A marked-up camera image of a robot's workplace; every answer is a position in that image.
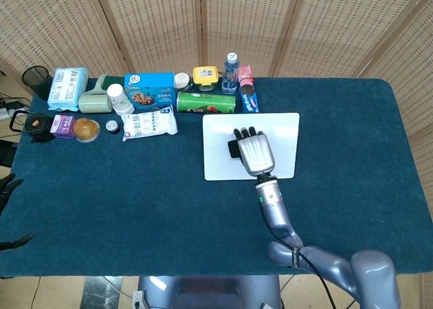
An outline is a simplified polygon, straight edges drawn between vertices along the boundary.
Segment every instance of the plastic bottle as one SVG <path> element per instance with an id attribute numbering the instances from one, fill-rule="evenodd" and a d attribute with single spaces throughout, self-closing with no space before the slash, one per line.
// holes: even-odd
<path id="1" fill-rule="evenodd" d="M 239 68 L 239 60 L 237 54 L 230 52 L 227 54 L 227 60 L 224 62 L 223 73 L 223 93 L 232 95 L 237 90 L 237 69 Z"/>

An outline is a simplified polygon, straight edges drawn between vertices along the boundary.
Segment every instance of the white board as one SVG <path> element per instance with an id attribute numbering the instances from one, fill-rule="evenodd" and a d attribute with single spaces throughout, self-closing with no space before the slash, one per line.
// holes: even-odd
<path id="1" fill-rule="evenodd" d="M 206 114 L 203 116 L 204 178 L 207 181 L 255 179 L 239 158 L 231 158 L 227 143 L 233 129 L 253 126 L 268 137 L 275 158 L 272 174 L 290 179 L 295 173 L 298 113 Z"/>

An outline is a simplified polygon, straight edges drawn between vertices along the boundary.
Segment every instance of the woven screen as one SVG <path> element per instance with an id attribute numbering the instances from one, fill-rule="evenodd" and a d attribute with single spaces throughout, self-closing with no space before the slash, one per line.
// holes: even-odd
<path id="1" fill-rule="evenodd" d="M 419 147 L 412 148 L 412 154 L 430 213 L 433 216 L 433 139 Z"/>
<path id="2" fill-rule="evenodd" d="M 267 76 L 290 0 L 206 0 L 208 64 L 231 51 L 255 76 Z"/>
<path id="3" fill-rule="evenodd" d="M 278 76 L 352 76 L 409 0 L 304 0 Z"/>
<path id="4" fill-rule="evenodd" d="M 35 64 L 123 69 L 91 0 L 0 0 L 0 58 L 18 74 Z"/>
<path id="5" fill-rule="evenodd" d="M 135 72 L 180 72 L 198 65 L 194 0 L 105 0 L 106 13 Z"/>
<path id="6" fill-rule="evenodd" d="M 392 85 L 408 136 L 433 123 L 433 0 L 367 75 Z"/>

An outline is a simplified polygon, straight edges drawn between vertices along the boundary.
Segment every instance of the pringles can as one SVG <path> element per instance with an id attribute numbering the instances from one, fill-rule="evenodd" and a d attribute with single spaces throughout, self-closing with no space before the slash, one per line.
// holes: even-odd
<path id="1" fill-rule="evenodd" d="M 236 98 L 234 96 L 180 92 L 177 95 L 176 105 L 178 112 L 233 113 Z"/>

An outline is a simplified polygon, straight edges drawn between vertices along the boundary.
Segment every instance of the table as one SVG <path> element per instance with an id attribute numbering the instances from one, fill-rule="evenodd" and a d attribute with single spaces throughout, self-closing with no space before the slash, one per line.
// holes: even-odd
<path id="1" fill-rule="evenodd" d="M 94 80 L 89 81 L 88 88 Z M 433 270 L 433 229 L 390 85 L 376 79 L 257 78 L 262 112 L 298 112 L 295 176 L 280 181 L 306 245 L 350 259 L 378 249 L 398 273 Z M 33 112 L 47 111 L 34 97 Z M 115 113 L 85 115 L 104 127 Z M 202 115 L 179 133 L 133 139 L 105 129 L 88 144 L 31 143 L 12 172 L 24 183 L 0 218 L 0 275 L 265 275 L 272 236 L 252 181 L 207 182 Z"/>

